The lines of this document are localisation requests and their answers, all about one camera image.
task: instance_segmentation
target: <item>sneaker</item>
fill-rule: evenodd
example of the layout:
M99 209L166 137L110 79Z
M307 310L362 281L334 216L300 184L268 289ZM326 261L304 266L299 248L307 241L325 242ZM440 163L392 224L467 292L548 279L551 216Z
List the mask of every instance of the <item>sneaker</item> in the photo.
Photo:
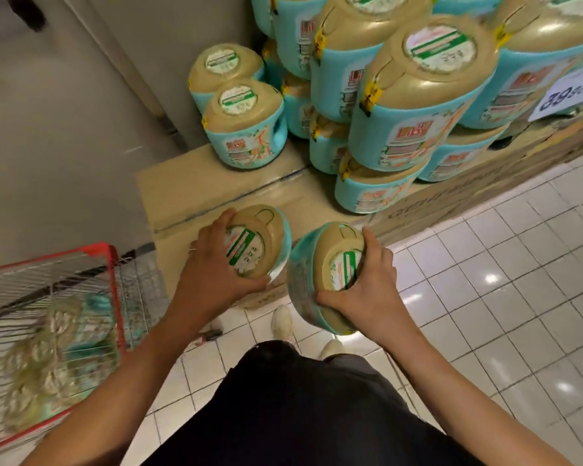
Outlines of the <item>sneaker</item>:
M295 343L293 337L293 319L290 308L287 305L280 305L272 316L272 335L275 340L283 340L291 344Z
M332 357L333 355L340 355L345 352L346 349L344 348L341 341L333 338L333 340L328 342L322 349L322 352L319 354L319 360L325 360L328 357Z

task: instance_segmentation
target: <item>metal wire basket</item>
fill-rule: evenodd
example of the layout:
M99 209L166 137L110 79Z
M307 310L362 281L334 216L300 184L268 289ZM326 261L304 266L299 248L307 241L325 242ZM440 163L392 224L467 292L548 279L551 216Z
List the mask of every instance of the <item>metal wire basket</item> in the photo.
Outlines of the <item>metal wire basket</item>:
M107 243L0 267L0 452L59 423L140 342L140 280Z

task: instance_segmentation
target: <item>left hand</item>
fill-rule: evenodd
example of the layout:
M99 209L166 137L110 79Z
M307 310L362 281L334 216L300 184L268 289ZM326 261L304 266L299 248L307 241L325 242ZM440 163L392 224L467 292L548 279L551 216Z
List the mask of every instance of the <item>left hand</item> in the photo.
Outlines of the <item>left hand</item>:
M162 322L187 346L196 331L229 309L241 298L264 291L269 276L242 278L229 265L224 238L235 209L224 211L210 226L199 230L190 245L188 260L179 275L175 296Z

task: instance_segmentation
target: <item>right hand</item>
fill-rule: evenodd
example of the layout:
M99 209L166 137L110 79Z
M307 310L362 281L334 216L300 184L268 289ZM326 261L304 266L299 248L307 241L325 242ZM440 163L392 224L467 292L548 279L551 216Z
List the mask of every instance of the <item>right hand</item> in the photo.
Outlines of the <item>right hand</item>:
M319 291L317 300L346 316L367 338L381 346L420 334L395 286L393 252L383 249L367 227L365 257L357 281L343 291Z

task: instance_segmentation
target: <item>white tile floor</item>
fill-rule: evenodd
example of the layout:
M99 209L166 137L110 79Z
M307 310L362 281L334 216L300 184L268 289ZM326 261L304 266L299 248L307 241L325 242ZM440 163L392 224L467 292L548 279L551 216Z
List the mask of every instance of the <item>white tile floor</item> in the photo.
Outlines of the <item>white tile floor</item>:
M495 402L583 466L583 157L392 247L400 249L398 289L428 339ZM203 407L244 352L272 338L272 311L287 303L232 309L221 318L221 338L184 353L123 464L140 464ZM300 352L317 357L332 335L292 314ZM341 339L414 413L436 424L382 349L360 334Z

